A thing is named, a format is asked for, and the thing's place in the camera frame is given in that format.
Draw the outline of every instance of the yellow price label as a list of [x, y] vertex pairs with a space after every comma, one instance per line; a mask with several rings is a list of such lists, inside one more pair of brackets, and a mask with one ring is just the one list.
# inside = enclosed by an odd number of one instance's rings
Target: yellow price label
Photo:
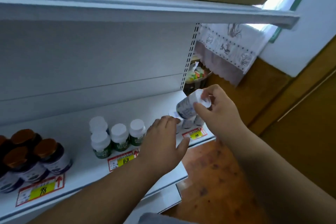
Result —
[[37, 197], [42, 197], [43, 195], [52, 192], [54, 189], [55, 189], [55, 182], [32, 189], [32, 191], [30, 192], [29, 200], [33, 200]]
[[121, 167], [122, 165], [126, 164], [130, 160], [134, 159], [134, 155], [130, 155], [118, 160], [118, 166]]
[[200, 138], [202, 136], [203, 136], [202, 131], [199, 130], [199, 131], [196, 131], [196, 132], [192, 133], [190, 135], [190, 138], [191, 138], [191, 140], [195, 140], [195, 139]]

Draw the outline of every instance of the right hand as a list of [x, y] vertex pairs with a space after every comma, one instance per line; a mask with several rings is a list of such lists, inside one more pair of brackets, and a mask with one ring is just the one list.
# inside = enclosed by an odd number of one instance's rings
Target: right hand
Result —
[[212, 100], [211, 111], [200, 103], [194, 103], [194, 109], [216, 137], [225, 142], [246, 131], [236, 105], [218, 84], [203, 90], [201, 98], [207, 97]]

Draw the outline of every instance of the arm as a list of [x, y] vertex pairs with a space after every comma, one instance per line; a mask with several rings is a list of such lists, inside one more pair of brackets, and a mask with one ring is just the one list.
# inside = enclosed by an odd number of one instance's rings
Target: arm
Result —
[[137, 158], [45, 211], [30, 224], [121, 224], [149, 189], [185, 155], [189, 139], [176, 148], [176, 119], [164, 116], [148, 129]]
[[202, 96], [214, 99], [212, 110], [195, 104], [196, 112], [233, 152], [272, 221], [336, 223], [336, 200], [252, 133], [220, 86], [210, 86]]

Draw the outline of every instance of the white wall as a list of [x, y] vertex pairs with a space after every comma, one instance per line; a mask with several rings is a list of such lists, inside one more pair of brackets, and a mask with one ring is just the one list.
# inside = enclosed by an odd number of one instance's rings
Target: white wall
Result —
[[336, 35], [336, 0], [302, 0], [301, 18], [294, 30], [282, 30], [260, 58], [295, 77]]

